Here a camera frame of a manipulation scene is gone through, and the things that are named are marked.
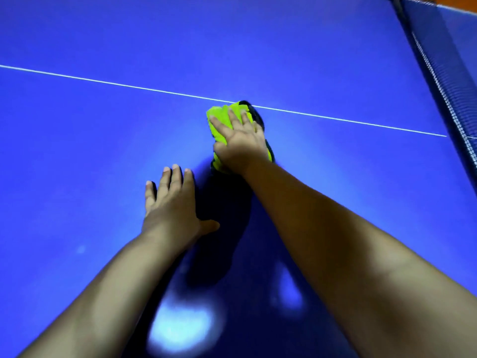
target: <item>bare skin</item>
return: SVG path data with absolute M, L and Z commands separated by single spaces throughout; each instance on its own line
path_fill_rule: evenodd
M 364 358 L 477 357 L 477 299 L 389 234 L 268 161 L 260 126 L 229 113 L 221 161 L 252 187 L 289 252 Z M 192 172 L 146 184 L 142 233 L 125 246 L 22 358 L 117 357 L 174 259 L 219 228 L 196 217 Z

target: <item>person's left hand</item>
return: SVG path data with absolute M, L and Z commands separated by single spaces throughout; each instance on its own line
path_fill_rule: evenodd
M 146 217 L 141 235 L 157 240 L 166 253 L 178 256 L 198 238 L 216 231 L 220 225 L 213 220 L 200 221 L 196 216 L 194 176 L 184 171 L 184 181 L 178 165 L 164 168 L 157 196 L 151 181 L 146 183 Z

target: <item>person's right hand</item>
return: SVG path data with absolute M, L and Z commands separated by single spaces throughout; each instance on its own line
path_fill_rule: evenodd
M 227 141 L 227 145 L 216 142 L 215 153 L 227 168 L 243 176 L 250 162 L 256 159 L 266 161 L 269 159 L 262 127 L 257 122 L 251 124 L 246 111 L 242 111 L 241 117 L 243 124 L 232 109 L 229 109 L 229 119 L 233 129 L 214 116 L 210 117 L 210 122 Z

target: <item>neon green cleaning cloth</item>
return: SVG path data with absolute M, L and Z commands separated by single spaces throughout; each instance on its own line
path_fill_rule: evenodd
M 212 136 L 215 138 L 216 142 L 222 142 L 223 144 L 227 144 L 227 141 L 221 135 L 217 129 L 212 125 L 210 122 L 210 117 L 213 115 L 215 116 L 220 122 L 222 122 L 224 125 L 228 126 L 230 129 L 232 129 L 232 124 L 229 119 L 229 108 L 232 108 L 232 111 L 235 113 L 237 118 L 240 120 L 242 123 L 242 116 L 240 115 L 242 110 L 247 111 L 247 117 L 248 120 L 250 120 L 250 123 L 253 123 L 252 115 L 249 112 L 248 106 L 234 103 L 232 105 L 224 105 L 223 107 L 212 107 L 207 111 L 207 121 L 209 124 L 210 131 L 212 132 Z M 270 153 L 270 150 L 268 150 L 268 155 L 269 155 L 269 160 L 272 161 L 272 156 Z M 229 170 L 223 166 L 222 162 L 220 162 L 220 159 L 218 156 L 214 153 L 214 160 L 212 161 L 212 167 L 215 168 L 217 171 L 222 172 L 222 173 L 227 173 L 230 174 Z

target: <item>black net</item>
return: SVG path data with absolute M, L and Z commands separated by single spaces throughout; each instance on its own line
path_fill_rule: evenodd
M 477 190 L 477 87 L 435 0 L 392 0 Z

